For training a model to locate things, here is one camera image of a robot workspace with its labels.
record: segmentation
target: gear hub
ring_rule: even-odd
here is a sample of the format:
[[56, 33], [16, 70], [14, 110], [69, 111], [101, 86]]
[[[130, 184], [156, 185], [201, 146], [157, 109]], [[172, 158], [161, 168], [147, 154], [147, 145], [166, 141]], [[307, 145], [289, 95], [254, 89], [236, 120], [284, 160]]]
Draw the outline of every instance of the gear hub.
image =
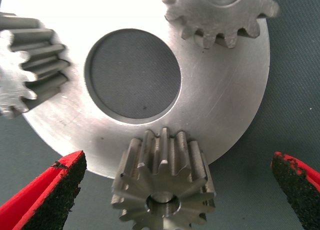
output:
[[165, 17], [169, 22], [182, 19], [181, 37], [201, 36], [200, 44], [205, 49], [209, 49], [216, 40], [234, 48], [238, 34], [257, 38], [260, 35], [257, 18], [276, 17], [280, 9], [274, 0], [162, 1], [168, 7]]
[[215, 190], [198, 143], [187, 143], [181, 131], [170, 138], [150, 130], [143, 141], [132, 139], [113, 182], [112, 205], [120, 220], [133, 220], [134, 230], [190, 230], [205, 224], [214, 211]]
[[54, 32], [39, 21], [0, 14], [0, 115], [26, 113], [60, 91], [60, 73], [69, 63], [58, 58], [65, 47], [51, 44]]

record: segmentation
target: scratch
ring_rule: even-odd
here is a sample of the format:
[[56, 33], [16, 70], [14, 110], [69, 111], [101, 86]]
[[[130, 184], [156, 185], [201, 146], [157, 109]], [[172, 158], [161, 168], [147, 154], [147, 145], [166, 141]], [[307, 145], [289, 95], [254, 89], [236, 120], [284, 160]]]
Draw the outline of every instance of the scratch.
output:
[[215, 104], [214, 104], [213, 107], [210, 109], [210, 111], [208, 112], [208, 114], [205, 116], [205, 118], [207, 118], [207, 117], [212, 113], [212, 111], [215, 109], [215, 107], [217, 106], [218, 102], [220, 101], [221, 97], [225, 94], [226, 89], [229, 87], [232, 79], [234, 78], [234, 76], [235, 76], [236, 72], [238, 71], [239, 66], [240, 66], [240, 64], [241, 64], [242, 62], [243, 62], [243, 58], [241, 58], [241, 60], [239, 61], [239, 63], [238, 63], [238, 65], [236, 66], [236, 68], [235, 68], [232, 76], [231, 76], [230, 79], [229, 79], [228, 84], [226, 85], [226, 87], [224, 88], [223, 92], [220, 94], [218, 100], [215, 102]]

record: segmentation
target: small metal gear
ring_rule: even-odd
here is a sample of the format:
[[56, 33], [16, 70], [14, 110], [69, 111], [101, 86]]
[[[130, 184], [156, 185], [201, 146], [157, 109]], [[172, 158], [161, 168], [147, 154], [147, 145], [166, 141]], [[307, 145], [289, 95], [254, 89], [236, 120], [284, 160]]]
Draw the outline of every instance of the small metal gear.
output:
[[182, 19], [181, 37], [201, 36], [201, 46], [205, 49], [216, 41], [234, 48], [238, 34], [257, 38], [260, 35], [257, 18], [276, 17], [280, 9], [274, 0], [162, 1], [168, 7], [165, 17], [169, 22]]
[[58, 58], [65, 47], [51, 44], [54, 32], [39, 21], [0, 14], [0, 115], [26, 113], [60, 91], [60, 73], [69, 63]]
[[170, 138], [150, 130], [143, 141], [132, 139], [114, 179], [112, 205], [120, 220], [133, 220], [134, 230], [191, 230], [214, 211], [215, 190], [198, 143], [187, 143], [181, 131]]

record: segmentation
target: machined steel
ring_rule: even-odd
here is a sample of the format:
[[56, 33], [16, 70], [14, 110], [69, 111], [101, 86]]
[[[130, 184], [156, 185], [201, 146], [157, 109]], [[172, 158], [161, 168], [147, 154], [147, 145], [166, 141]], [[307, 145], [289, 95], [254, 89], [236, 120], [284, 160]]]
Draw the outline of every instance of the machined steel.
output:
[[[226, 153], [253, 120], [267, 84], [270, 46], [265, 19], [257, 39], [239, 37], [237, 47], [206, 50], [183, 40], [181, 25], [165, 18], [161, 0], [2, 0], [0, 10], [41, 19], [54, 29], [53, 43], [71, 63], [61, 93], [24, 114], [39, 136], [61, 155], [84, 150], [89, 171], [114, 178], [123, 151], [146, 130], [185, 131], [203, 146], [208, 163]], [[181, 85], [168, 109], [150, 118], [106, 114], [88, 92], [84, 66], [92, 46], [119, 29], [138, 29], [164, 41], [180, 67]]]
[[237, 44], [238, 34], [251, 38], [260, 35], [257, 18], [276, 17], [279, 5], [274, 0], [162, 0], [168, 7], [168, 21], [180, 21], [183, 39], [196, 37], [205, 49], [214, 42], [228, 48]]
[[134, 230], [191, 230], [215, 209], [205, 155], [183, 131], [170, 137], [163, 128], [157, 137], [147, 130], [143, 141], [132, 139], [112, 189], [112, 206], [121, 210], [120, 220], [135, 222]]
[[0, 115], [26, 113], [58, 93], [69, 64], [58, 59], [65, 47], [51, 44], [54, 32], [38, 20], [0, 14]]

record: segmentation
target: gear center hole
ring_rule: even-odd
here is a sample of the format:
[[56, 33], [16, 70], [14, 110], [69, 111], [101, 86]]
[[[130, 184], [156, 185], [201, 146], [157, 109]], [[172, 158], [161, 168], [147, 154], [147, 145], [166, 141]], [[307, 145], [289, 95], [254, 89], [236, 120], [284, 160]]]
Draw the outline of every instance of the gear center hole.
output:
[[181, 202], [179, 198], [170, 192], [156, 192], [146, 199], [148, 212], [159, 217], [169, 217], [177, 213]]

